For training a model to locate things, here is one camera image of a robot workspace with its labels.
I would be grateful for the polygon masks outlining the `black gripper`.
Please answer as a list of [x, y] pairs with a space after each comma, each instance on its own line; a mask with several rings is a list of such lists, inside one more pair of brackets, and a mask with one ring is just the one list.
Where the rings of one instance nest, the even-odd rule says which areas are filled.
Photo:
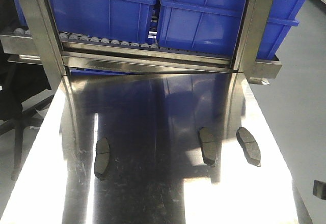
[[326, 200], [326, 183], [314, 180], [313, 195], [321, 200]]

